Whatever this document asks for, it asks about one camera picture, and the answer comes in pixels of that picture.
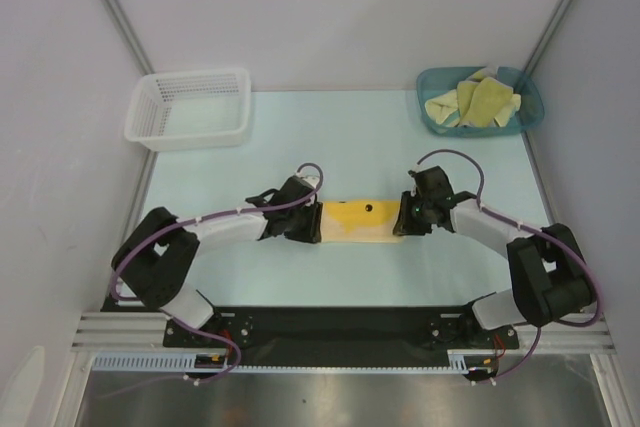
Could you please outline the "yellow cream towel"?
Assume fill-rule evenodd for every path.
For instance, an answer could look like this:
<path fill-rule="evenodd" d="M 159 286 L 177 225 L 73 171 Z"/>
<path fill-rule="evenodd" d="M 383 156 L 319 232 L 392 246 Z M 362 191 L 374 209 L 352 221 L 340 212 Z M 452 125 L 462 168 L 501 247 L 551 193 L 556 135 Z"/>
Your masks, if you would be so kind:
<path fill-rule="evenodd" d="M 360 199 L 324 202 L 320 221 L 322 243 L 400 243 L 393 234 L 400 202 Z"/>

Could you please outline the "yellow-green grey towel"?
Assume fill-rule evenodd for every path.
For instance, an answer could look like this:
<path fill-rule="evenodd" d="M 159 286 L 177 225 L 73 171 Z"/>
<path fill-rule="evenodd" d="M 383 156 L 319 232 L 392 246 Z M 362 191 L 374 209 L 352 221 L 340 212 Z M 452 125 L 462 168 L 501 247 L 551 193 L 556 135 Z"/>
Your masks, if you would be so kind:
<path fill-rule="evenodd" d="M 456 87 L 459 126 L 473 128 L 507 126 L 520 110 L 521 95 L 497 78 L 497 71 L 484 67 L 460 81 Z"/>

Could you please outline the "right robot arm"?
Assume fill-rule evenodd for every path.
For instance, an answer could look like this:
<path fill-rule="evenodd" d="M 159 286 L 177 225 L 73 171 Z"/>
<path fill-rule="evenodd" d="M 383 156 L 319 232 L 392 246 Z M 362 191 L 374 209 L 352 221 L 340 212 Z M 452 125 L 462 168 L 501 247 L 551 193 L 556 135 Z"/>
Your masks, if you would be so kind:
<path fill-rule="evenodd" d="M 468 191 L 453 191 L 440 167 L 411 170 L 393 235 L 425 236 L 435 228 L 470 238 L 506 259 L 511 288 L 471 303 L 473 316 L 460 324 L 463 342 L 481 349 L 497 328 L 560 322 L 597 302 L 597 291 L 570 228 L 535 228 L 484 206 Z"/>

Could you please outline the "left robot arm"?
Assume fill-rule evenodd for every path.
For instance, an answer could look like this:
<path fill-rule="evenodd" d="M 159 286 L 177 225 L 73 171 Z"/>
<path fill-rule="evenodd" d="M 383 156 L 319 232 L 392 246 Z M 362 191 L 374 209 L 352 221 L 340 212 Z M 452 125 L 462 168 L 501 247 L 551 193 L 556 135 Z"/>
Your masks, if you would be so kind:
<path fill-rule="evenodd" d="M 208 249 L 288 235 L 320 207 L 318 175 L 296 173 L 279 189 L 249 197 L 234 210 L 181 220 L 164 207 L 151 210 L 112 259 L 113 283 L 185 325 L 199 347 L 214 344 L 220 323 L 213 304 L 187 282 L 194 259 Z"/>

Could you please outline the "pale yellow towel in bin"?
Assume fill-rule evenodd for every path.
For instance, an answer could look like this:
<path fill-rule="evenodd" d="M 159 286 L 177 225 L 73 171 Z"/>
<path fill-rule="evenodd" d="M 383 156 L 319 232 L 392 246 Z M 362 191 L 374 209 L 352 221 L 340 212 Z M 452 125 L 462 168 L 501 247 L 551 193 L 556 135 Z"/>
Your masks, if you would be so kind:
<path fill-rule="evenodd" d="M 456 90 L 428 99 L 425 102 L 427 116 L 438 126 L 452 128 L 460 121 L 460 109 Z"/>

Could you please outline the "teal translucent plastic bin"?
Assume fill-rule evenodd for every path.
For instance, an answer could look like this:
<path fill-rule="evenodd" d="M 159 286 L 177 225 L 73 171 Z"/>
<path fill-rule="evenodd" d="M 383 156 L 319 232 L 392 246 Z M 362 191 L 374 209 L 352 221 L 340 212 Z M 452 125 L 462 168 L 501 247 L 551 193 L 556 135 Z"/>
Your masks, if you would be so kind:
<path fill-rule="evenodd" d="M 524 72 L 512 67 L 491 67 L 497 71 L 499 81 L 509 85 L 516 94 L 521 95 L 520 110 L 504 128 L 488 127 L 447 128 L 436 125 L 425 112 L 428 99 L 456 90 L 457 84 L 484 67 L 456 66 L 429 68 L 421 72 L 416 79 L 416 94 L 421 109 L 421 118 L 427 128 L 440 136 L 459 138 L 481 138 L 516 135 L 538 126 L 544 119 L 545 110 L 535 83 Z"/>

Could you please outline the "white perforated plastic basket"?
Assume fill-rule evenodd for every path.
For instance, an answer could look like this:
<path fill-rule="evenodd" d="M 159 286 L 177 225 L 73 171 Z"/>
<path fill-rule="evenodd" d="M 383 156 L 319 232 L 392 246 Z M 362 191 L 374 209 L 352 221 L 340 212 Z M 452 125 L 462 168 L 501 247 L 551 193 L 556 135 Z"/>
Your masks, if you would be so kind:
<path fill-rule="evenodd" d="M 132 93 L 124 137 L 153 152 L 238 146 L 249 136 L 251 95 L 244 68 L 146 75 Z"/>

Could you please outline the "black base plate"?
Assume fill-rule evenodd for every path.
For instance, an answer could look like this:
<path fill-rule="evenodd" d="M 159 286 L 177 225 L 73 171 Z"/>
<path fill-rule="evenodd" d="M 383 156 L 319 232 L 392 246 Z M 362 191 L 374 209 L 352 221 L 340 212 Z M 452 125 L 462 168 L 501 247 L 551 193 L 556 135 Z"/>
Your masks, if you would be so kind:
<path fill-rule="evenodd" d="M 168 349 L 224 348 L 249 368 L 439 368 L 453 350 L 523 347 L 516 321 L 487 329 L 457 307 L 221 307 L 197 332 L 165 323 Z"/>

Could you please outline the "right aluminium frame post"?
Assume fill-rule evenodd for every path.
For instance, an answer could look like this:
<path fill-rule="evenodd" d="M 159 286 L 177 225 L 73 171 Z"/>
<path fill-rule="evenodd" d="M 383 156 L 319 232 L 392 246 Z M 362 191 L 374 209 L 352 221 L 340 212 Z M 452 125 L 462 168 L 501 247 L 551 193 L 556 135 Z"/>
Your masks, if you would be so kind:
<path fill-rule="evenodd" d="M 573 6 L 574 1 L 575 0 L 558 0 L 556 2 L 551 16 L 546 22 L 537 43 L 524 64 L 523 71 L 526 75 L 532 76 L 535 72 L 556 32 Z"/>

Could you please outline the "aluminium frame post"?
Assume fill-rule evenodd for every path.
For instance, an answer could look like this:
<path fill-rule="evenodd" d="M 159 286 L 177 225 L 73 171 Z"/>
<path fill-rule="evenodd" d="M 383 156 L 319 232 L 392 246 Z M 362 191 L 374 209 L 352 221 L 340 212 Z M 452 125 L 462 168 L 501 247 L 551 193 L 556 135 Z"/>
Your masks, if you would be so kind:
<path fill-rule="evenodd" d="M 100 0 L 100 2 L 137 70 L 141 75 L 152 74 L 154 72 L 152 63 L 121 2 L 119 0 Z"/>
<path fill-rule="evenodd" d="M 526 75 L 532 76 L 535 72 L 556 32 L 573 6 L 574 1 L 575 0 L 558 0 L 556 2 L 551 16 L 546 22 L 537 43 L 524 64 L 523 71 Z"/>

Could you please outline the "aluminium front rail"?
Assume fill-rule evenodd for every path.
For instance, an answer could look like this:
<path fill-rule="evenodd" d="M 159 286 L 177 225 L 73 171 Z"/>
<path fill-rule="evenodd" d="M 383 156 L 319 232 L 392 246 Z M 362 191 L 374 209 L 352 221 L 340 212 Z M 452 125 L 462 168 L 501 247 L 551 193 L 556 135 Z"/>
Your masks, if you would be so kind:
<path fill-rule="evenodd" d="M 163 348 L 164 339 L 172 334 L 162 314 L 123 312 L 88 312 L 80 317 L 73 337 L 74 351 L 140 351 Z M 541 331 L 537 354 L 607 354 L 616 352 L 605 320 L 590 327 L 549 324 Z"/>

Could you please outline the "left aluminium frame post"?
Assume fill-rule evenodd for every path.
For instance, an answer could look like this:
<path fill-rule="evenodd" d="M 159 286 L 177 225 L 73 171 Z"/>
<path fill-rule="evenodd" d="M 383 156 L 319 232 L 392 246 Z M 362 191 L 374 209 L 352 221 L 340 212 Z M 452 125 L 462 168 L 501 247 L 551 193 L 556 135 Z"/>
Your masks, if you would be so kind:
<path fill-rule="evenodd" d="M 100 2 L 137 70 L 141 75 L 152 74 L 154 72 L 152 63 L 121 2 L 119 0 L 100 0 Z"/>

